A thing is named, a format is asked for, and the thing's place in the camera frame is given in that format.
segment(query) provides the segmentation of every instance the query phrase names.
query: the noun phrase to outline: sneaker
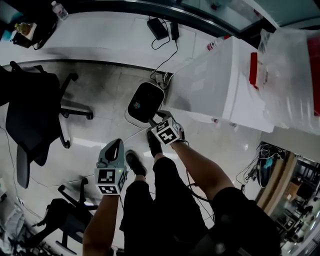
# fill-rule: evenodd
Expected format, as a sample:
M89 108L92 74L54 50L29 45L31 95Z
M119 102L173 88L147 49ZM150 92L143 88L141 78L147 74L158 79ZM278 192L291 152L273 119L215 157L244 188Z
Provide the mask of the sneaker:
M125 160L135 175L147 175L147 169L143 166L136 152L128 150L125 153Z
M156 154L162 153L161 143L156 138L151 129L148 129L148 131L146 132L146 140L148 141L151 155L153 156L153 158L155 158Z

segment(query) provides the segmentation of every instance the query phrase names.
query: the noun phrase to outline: forearm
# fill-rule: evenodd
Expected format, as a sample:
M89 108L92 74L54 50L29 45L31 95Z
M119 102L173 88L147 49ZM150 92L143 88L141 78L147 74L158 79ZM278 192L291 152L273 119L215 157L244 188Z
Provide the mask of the forearm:
M212 200L222 189L233 187L225 172L213 161L182 142L171 144L195 183Z
M104 195L83 235L83 255L105 256L111 248L116 228L119 197Z

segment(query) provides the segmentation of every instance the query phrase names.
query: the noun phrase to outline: tiled floor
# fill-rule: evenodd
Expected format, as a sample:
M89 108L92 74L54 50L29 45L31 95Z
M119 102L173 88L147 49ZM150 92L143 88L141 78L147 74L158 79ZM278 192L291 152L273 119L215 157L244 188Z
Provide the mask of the tiled floor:
M72 115L68 119L61 117L61 126L65 137L70 137L70 149L63 148L59 139L54 141L50 146L46 164L43 167L34 162L31 164L31 179L28 189L23 189L19 185L16 186L18 196L23 199L26 207L41 217L44 216L46 207L52 199L62 197L57 191L60 184L80 180L83 176L94 173L99 152L105 144L117 138L125 141L140 131L139 128L125 120L124 113L139 84L150 80L149 71L106 64L59 61L43 62L42 66L46 71L57 74L61 82L64 81L68 73L78 73L79 79L70 83L65 98L92 108L94 119L87 120L83 116ZM5 127L7 108L8 105L0 107L1 127ZM234 181L235 186L239 187L239 184L235 181L236 175L254 158L261 132L242 126L234 131L227 123L216 126L213 123L196 121L186 112L171 110L171 113L185 128L186 139L191 147L217 162L230 179ZM149 170L147 182L150 184L150 191L154 192L153 158L149 152L145 136L146 134L143 131L130 137L125 141L124 147L125 150L134 149L141 156L144 165ZM15 162L17 145L11 138L9 139L12 157ZM169 146L164 147L163 151L176 162L182 180L187 183L186 169L175 152ZM6 181L9 196L15 198L14 172L8 151L7 138L3 130L0 130L0 171L1 176ZM133 179L134 174L130 172L125 187ZM93 176L90 176L88 180L89 184L85 187L85 196L89 198L89 202L99 203L101 196L96 190ZM79 181L67 183L65 186L67 193L76 199L79 198ZM246 195L248 198L254 199L258 191L257 184L252 183L246 188ZM122 198L124 198L125 193L124 190L121 195ZM203 203L203 205L209 213L212 213L207 203ZM26 209L24 210L26 220L30 224L39 221L38 217L32 215ZM206 219L205 223L208 227L211 227L213 222L208 218L208 213L202 207L201 211L203 218ZM123 211L119 204L113 240L114 246L119 248L124 246L124 236L119 231L122 216ZM58 252L69 255L55 244L56 240L61 241L61 239L62 232L57 230L49 235L46 241ZM78 242L69 238L68 247L81 255L82 245Z

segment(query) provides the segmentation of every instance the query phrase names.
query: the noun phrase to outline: black office chair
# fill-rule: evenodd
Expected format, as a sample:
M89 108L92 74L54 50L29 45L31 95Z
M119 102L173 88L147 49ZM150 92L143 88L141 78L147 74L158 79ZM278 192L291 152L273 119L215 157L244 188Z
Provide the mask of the black office chair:
M17 181L26 189L30 163L35 161L43 166L54 140L60 137L62 145L70 148L70 141L65 141L62 133L59 114L65 118L69 114L86 116L88 120L94 115L88 107L61 105L68 84L78 79L76 73L70 73L60 88L57 76L45 72L40 65L23 69L14 61L10 65L11 72L0 68L1 81L6 83L0 87L0 106L9 102L5 127L17 143Z
M68 248L68 236L82 244L85 229L93 217L89 211L98 208L98 205L85 205L86 184L88 184L88 180L87 178L84 178L81 181L79 201L76 201L64 192L64 185L61 185L58 188L58 191L70 203L62 198L56 198L51 201L51 204L46 208L44 219L34 225L39 227L46 224L44 230L31 237L31 239L25 243L27 248L36 247L49 234L60 229L63 231L62 242L56 241L55 243L69 253L76 255L73 250Z

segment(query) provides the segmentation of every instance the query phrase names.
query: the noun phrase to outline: plastic bag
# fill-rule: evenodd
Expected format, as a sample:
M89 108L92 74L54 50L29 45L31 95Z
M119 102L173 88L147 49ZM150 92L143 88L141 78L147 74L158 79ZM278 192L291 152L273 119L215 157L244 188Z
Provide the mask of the plastic bag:
M318 31L261 31L257 86L265 117L275 126L320 135L318 49Z

